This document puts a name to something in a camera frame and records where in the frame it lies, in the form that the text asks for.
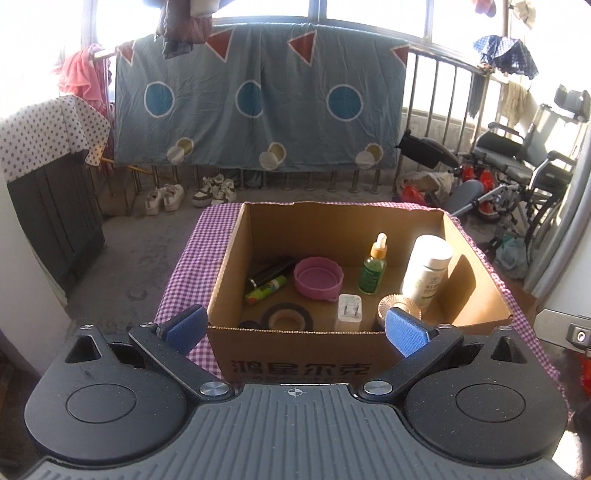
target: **pink towel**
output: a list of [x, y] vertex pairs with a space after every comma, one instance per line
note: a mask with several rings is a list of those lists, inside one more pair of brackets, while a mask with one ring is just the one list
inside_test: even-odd
[[89, 60], [88, 48], [68, 57], [59, 73], [57, 87], [61, 92], [82, 98], [105, 115], [106, 106], [101, 94], [99, 78], [92, 61]]

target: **blue bedsheet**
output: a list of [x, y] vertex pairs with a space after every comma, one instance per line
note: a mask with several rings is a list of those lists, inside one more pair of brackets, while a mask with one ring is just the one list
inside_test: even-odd
[[162, 58], [162, 39], [121, 47], [118, 164], [277, 171], [393, 168], [408, 44], [311, 24], [217, 27]]

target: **green glass bottle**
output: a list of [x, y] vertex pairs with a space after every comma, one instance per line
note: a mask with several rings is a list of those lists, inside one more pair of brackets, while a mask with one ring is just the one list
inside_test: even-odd
[[357, 285], [361, 293], [373, 295], [378, 291], [384, 272], [386, 272], [386, 252], [388, 251], [386, 239], [385, 233], [379, 234], [378, 239], [372, 245], [371, 253], [363, 262], [363, 270]]

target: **black electrical tape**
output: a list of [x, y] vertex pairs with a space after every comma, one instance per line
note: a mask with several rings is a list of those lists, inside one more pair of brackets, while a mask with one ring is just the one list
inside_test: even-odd
[[312, 320], [312, 315], [310, 315], [310, 312], [308, 312], [308, 310], [306, 310], [301, 305], [298, 305], [297, 303], [278, 303], [270, 307], [262, 316], [261, 328], [264, 330], [270, 330], [271, 328], [269, 327], [269, 321], [271, 320], [271, 317], [277, 312], [280, 312], [281, 310], [292, 310], [296, 312], [298, 316], [301, 316], [304, 319], [303, 331], [314, 331], [314, 322]]

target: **crosshair marking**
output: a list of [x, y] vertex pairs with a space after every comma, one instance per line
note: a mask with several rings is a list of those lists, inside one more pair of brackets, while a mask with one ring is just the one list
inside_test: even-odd
[[287, 390], [285, 393], [287, 393], [288, 395], [291, 395], [292, 397], [299, 397], [300, 395], [303, 395], [304, 392], [303, 390], [300, 390], [299, 388], [290, 388], [289, 390]]

